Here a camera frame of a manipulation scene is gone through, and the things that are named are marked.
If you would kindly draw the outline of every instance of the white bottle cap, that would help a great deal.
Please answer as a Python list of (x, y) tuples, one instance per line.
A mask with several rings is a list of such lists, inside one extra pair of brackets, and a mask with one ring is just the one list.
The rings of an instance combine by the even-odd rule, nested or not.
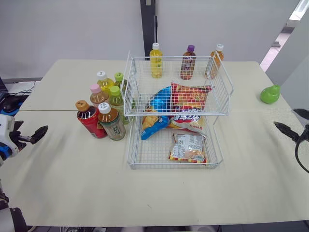
[(99, 71), (99, 72), (97, 73), (97, 77), (98, 77), (98, 80), (104, 80), (104, 79), (107, 77), (106, 72), (104, 72), (104, 71)]
[(222, 51), (222, 50), (223, 50), (223, 44), (217, 44), (216, 50), (217, 50), (218, 52)]
[(98, 110), (101, 114), (108, 114), (111, 111), (111, 106), (108, 103), (103, 102), (98, 105)]
[(159, 50), (160, 45), (158, 43), (153, 43), (153, 50)]

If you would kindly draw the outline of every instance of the white wire basket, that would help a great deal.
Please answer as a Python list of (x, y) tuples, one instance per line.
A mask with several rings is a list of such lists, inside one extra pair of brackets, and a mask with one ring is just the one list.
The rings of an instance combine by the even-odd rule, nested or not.
[[(183, 57), (160, 57), (162, 59), (163, 72), (161, 78), (153, 78), (151, 75), (149, 57), (133, 57), (128, 59), (125, 78), (128, 86), (123, 93), (124, 114), (126, 116), (145, 115), (227, 115), (229, 111), (230, 95), (234, 91), (233, 84), (224, 68), (210, 56), (196, 56), (195, 68), (190, 80), (180, 78)], [(162, 112), (145, 112), (145, 107), (158, 91), (176, 83), (186, 87), (210, 87), (211, 91), (205, 99), (205, 106), (196, 112), (184, 112), (173, 108), (173, 101)]]
[(173, 148), (173, 134), (197, 134), (179, 129), (165, 128), (153, 134), (146, 140), (141, 140), (142, 116), (137, 116), (131, 122), (127, 161), (132, 169), (170, 169), (170, 168), (215, 168), (223, 161), (220, 143), (215, 130), (215, 119), (212, 126), (205, 127), (203, 149), (206, 163), (191, 163), (187, 161), (169, 160)]

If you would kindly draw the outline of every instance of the brown bottle cap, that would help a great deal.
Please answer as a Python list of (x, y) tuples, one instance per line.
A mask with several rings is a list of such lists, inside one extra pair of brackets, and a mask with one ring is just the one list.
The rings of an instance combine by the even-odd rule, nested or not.
[(79, 100), (78, 102), (75, 103), (76, 108), (79, 111), (85, 112), (89, 109), (89, 105), (85, 100)]

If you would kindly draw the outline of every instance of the snack bag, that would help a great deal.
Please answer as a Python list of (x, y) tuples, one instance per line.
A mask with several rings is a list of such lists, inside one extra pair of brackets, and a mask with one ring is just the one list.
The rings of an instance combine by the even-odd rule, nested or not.
[[(207, 94), (211, 86), (186, 87), (171, 83), (173, 111), (175, 112), (200, 112), (205, 107)], [(175, 115), (168, 125), (175, 129), (188, 129), (205, 135), (206, 119), (199, 115)]]
[[(144, 112), (169, 112), (170, 111), (170, 86), (160, 90), (149, 101)], [(142, 121), (141, 139), (146, 140), (157, 131), (167, 127), (169, 116), (144, 116)]]
[(170, 152), (170, 160), (181, 160), (192, 163), (206, 163), (203, 149), (203, 137), (191, 134), (173, 134), (176, 141)]
[(186, 109), (203, 109), (207, 99), (207, 94), (211, 91), (211, 86), (189, 87), (176, 83), (171, 83), (171, 94), (173, 111), (181, 112)]
[(187, 129), (200, 133), (203, 136), (206, 128), (206, 118), (200, 115), (175, 115), (172, 116), (168, 128)]

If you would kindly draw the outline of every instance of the green pear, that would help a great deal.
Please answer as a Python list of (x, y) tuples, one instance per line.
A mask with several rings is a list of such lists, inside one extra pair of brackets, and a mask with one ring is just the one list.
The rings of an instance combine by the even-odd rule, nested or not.
[(261, 101), (272, 104), (278, 100), (280, 96), (280, 86), (273, 85), (270, 87), (265, 88), (260, 95)]

